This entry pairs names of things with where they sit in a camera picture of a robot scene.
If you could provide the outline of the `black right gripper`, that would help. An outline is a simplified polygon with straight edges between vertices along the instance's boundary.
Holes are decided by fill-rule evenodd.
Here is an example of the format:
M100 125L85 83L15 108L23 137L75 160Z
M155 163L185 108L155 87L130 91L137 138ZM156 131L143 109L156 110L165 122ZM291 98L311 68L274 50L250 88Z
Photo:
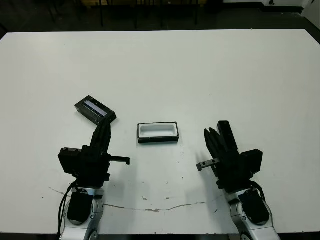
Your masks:
M198 163L198 171L212 168L218 188L228 193L249 189L252 177L249 162L253 152L227 151L223 134L211 127L204 130L204 139L212 160Z

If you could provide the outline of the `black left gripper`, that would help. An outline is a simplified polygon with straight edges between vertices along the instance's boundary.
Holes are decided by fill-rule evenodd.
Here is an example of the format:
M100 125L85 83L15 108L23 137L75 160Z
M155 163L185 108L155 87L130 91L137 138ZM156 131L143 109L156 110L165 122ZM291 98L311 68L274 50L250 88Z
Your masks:
M104 118L95 129L91 146L84 145L80 160L77 163L76 181L82 188L101 188L110 180L108 173L111 162L130 165L131 159L125 156L114 156L108 153L111 141L111 123Z

